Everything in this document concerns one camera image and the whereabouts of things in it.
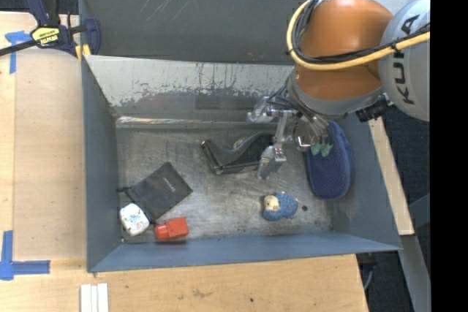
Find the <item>red block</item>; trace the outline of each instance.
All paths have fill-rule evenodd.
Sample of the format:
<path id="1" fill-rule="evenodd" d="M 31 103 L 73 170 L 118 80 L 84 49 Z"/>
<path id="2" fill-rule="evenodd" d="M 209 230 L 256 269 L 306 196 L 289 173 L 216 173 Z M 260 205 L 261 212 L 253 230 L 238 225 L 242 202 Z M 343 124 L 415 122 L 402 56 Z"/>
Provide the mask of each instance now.
<path id="1" fill-rule="evenodd" d="M 171 240 L 185 237 L 187 234 L 189 234 L 189 227 L 185 217 L 172 218 L 154 227 L 154 235 L 157 240 Z"/>

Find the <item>bin floor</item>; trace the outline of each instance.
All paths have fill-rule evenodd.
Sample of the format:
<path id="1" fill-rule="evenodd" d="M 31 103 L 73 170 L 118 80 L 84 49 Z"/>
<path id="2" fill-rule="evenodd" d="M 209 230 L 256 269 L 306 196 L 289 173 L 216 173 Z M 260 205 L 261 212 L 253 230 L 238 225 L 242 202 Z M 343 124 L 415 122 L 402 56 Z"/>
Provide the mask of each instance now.
<path id="1" fill-rule="evenodd" d="M 211 138 L 232 148 L 234 143 L 253 134 L 252 129 L 117 129 L 120 187 L 130 187 L 170 162 L 193 192 L 157 219 L 186 217 L 186 239 L 207 237 L 243 237 L 251 235 L 288 235 L 331 230 L 326 202 L 316 198 L 309 188 L 303 154 L 293 144 L 285 144 L 287 162 L 267 180 L 259 180 L 255 171 L 215 175 L 201 148 Z M 262 217 L 263 197 L 284 191 L 299 200 L 293 219 L 267 221 Z M 121 193 L 121 206 L 130 201 Z M 128 243 L 154 242 L 153 227 L 130 237 Z"/>

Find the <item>yellow clamp label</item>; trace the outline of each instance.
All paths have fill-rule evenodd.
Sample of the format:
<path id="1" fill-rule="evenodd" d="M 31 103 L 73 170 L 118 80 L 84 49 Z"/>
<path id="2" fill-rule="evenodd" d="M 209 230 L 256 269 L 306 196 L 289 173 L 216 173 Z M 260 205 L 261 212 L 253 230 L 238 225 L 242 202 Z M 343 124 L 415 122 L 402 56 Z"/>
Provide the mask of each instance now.
<path id="1" fill-rule="evenodd" d="M 59 40 L 60 30 L 58 28 L 42 27 L 31 33 L 31 38 L 39 42 L 41 46 Z"/>

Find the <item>blue tape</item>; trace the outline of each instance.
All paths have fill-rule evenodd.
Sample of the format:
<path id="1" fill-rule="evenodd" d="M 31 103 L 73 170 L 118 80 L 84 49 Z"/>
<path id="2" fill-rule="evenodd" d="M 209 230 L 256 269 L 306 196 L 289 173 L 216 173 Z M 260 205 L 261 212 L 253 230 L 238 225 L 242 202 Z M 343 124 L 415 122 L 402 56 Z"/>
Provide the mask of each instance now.
<path id="1" fill-rule="evenodd" d="M 24 31 L 15 31 L 13 33 L 6 33 L 5 38 L 12 45 L 16 45 L 17 43 L 28 42 L 32 38 L 29 34 L 25 33 Z M 10 56 L 10 74 L 16 72 L 16 52 L 12 53 Z"/>
<path id="2" fill-rule="evenodd" d="M 13 231 L 3 233 L 3 246 L 1 250 L 0 280 L 11 281 L 15 275 L 48 274 L 50 273 L 50 260 L 38 260 L 33 262 L 14 262 Z"/>

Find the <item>white plastic piece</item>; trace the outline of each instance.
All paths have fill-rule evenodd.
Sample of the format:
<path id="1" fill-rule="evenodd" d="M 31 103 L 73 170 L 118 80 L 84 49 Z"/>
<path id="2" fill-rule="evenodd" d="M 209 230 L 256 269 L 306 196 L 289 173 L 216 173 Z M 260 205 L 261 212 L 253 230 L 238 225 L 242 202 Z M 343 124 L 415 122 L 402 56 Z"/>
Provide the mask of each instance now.
<path id="1" fill-rule="evenodd" d="M 109 312 L 107 284 L 81 285 L 80 312 Z"/>
<path id="2" fill-rule="evenodd" d="M 130 203 L 120 209 L 120 221 L 132 237 L 143 233 L 149 226 L 145 213 L 135 203 Z"/>

